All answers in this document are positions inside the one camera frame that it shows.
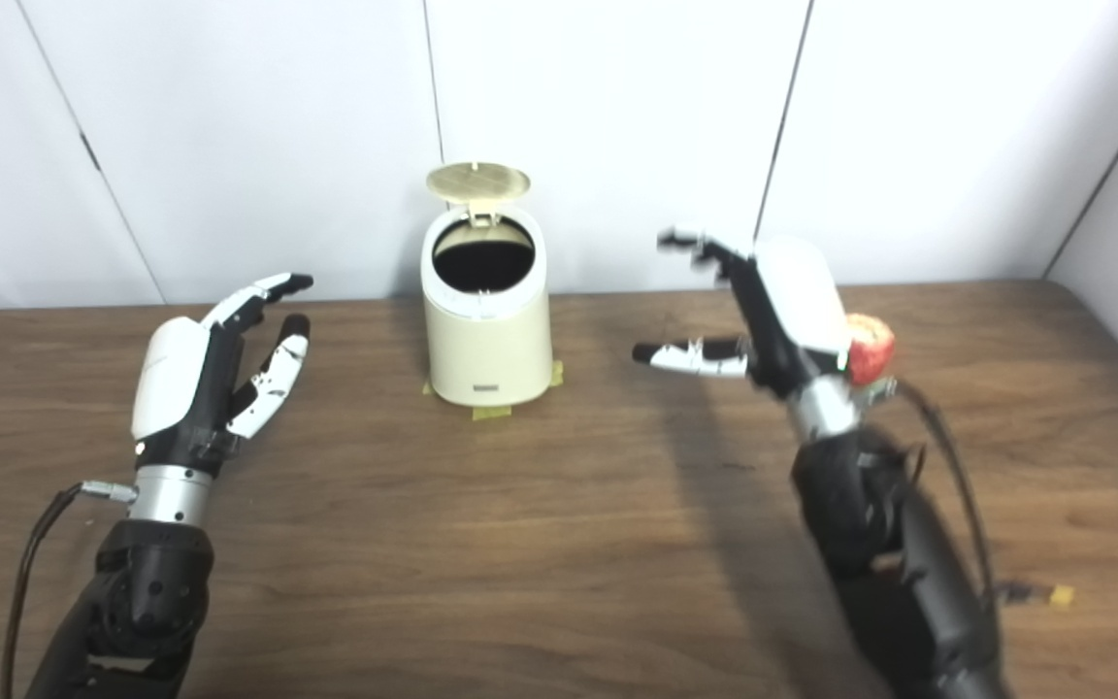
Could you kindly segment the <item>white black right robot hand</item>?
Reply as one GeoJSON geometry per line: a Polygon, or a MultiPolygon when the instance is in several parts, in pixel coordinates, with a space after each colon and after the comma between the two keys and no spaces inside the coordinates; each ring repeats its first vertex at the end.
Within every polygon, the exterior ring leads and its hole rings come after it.
{"type": "Polygon", "coordinates": [[[659,236],[659,247],[691,251],[695,265],[716,264],[717,278],[732,290],[745,333],[634,344],[636,363],[683,375],[746,376],[780,402],[819,378],[846,377],[851,332],[834,276],[815,245],[779,235],[745,248],[674,227],[659,236]]]}

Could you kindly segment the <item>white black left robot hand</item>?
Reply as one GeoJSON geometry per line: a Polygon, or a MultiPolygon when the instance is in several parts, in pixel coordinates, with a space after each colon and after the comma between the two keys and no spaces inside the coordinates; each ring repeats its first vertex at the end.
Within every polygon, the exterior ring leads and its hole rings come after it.
{"type": "Polygon", "coordinates": [[[313,286],[306,274],[282,273],[246,284],[199,318],[173,317],[152,333],[139,376],[130,434],[136,465],[179,466],[218,478],[226,461],[287,402],[307,359],[311,322],[291,314],[276,344],[247,381],[245,336],[266,309],[313,286]]]}

